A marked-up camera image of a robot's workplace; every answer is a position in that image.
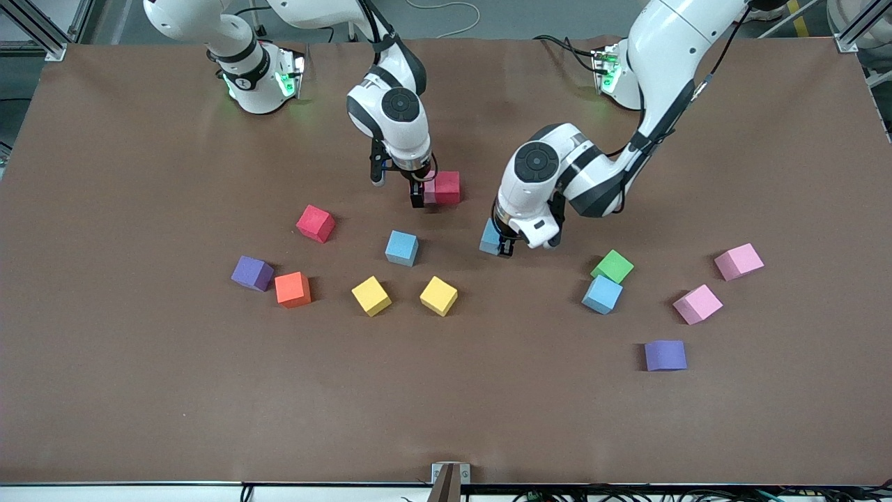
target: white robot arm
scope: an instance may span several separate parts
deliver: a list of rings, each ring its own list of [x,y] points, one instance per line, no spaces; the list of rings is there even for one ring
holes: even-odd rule
[[[757,6],[771,2],[759,0]],[[529,247],[557,246],[567,200],[582,216],[622,211],[641,168],[704,87],[695,86],[694,71],[706,50],[748,4],[651,0],[645,6],[629,38],[620,44],[618,61],[612,63],[619,71],[602,80],[603,87],[620,96],[630,94],[622,86],[636,87],[644,113],[640,126],[616,160],[569,123],[547,126],[520,146],[508,162],[492,207],[503,255],[511,256],[517,239]],[[615,54],[609,57],[616,59]]]
[[[143,0],[149,21],[161,33],[208,47],[209,57],[223,70],[229,95],[246,112],[274,112],[297,95],[303,54],[259,41],[247,22],[223,14],[230,3]],[[418,98],[427,87],[424,65],[371,0],[272,0],[269,5],[298,28],[351,22],[371,41],[374,62],[347,96],[347,111],[372,138],[372,182],[381,186],[385,171],[399,171],[409,180],[412,205],[423,207],[424,181],[436,176],[427,115]]]

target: blue cube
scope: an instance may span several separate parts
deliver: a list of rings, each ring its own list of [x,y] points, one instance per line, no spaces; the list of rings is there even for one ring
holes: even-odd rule
[[[232,272],[232,280],[255,291],[266,291],[272,278],[273,267],[249,256],[239,258]]]
[[[657,340],[644,344],[649,372],[677,372],[688,369],[681,340]]]
[[[490,255],[499,255],[499,231],[492,224],[492,218],[486,220],[486,228],[480,238],[480,250]]]
[[[610,314],[622,292],[622,286],[599,275],[591,282],[589,290],[585,292],[582,304],[599,314]]]
[[[415,255],[417,253],[417,237],[396,230],[391,232],[391,238],[387,242],[387,249],[384,251],[388,262],[410,267],[415,264]]]

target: gray floor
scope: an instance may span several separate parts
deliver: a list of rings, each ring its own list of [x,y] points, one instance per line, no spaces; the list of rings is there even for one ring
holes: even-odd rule
[[[95,31],[87,38],[96,44],[173,44],[155,30],[142,8],[141,0],[98,0],[102,5]],[[481,13],[480,23],[459,37],[527,39],[540,34],[560,38],[591,38],[602,34],[625,36],[647,0],[472,0]],[[416,0],[418,4],[437,4]],[[464,28],[475,19],[472,9],[452,6],[439,10],[420,10],[404,0],[376,0],[384,16],[404,38],[433,38],[445,31]],[[234,13],[248,6],[248,0],[235,0],[227,10]],[[251,22],[250,14],[243,14]],[[259,12],[266,28],[266,38],[310,43],[324,43],[325,30],[303,30],[286,25],[270,11]],[[807,13],[805,24],[811,36],[827,36],[830,28],[826,12],[817,7]],[[773,23],[750,22],[740,29],[742,37],[757,37]],[[779,37],[795,37],[792,25]],[[347,40],[346,26],[335,27],[334,41]],[[32,96],[44,62],[35,57],[0,56],[0,99]],[[892,120],[892,83],[878,89],[880,107]],[[12,145],[28,109],[27,102],[0,101],[0,141]]]

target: orange cube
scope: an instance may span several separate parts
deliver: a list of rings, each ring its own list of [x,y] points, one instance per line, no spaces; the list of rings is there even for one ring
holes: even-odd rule
[[[310,280],[300,272],[276,277],[276,301],[285,308],[307,305],[312,301]]]

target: white cable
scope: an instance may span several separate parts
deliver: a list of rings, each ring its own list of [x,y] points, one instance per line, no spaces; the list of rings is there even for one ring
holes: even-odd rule
[[[449,33],[443,33],[442,35],[440,35],[439,37],[436,37],[436,38],[451,37],[452,35],[464,33],[466,31],[468,31],[469,29],[472,29],[474,26],[477,26],[477,23],[480,22],[480,9],[478,9],[476,5],[470,4],[468,2],[448,2],[447,4],[440,4],[440,5],[419,5],[419,4],[413,4],[412,0],[406,0],[406,3],[415,7],[416,9],[442,9],[443,7],[450,7],[453,5],[464,5],[465,7],[470,7],[477,12],[477,20],[474,21],[474,24],[472,24],[471,26],[468,26],[467,28],[456,29],[455,31],[450,31]]]

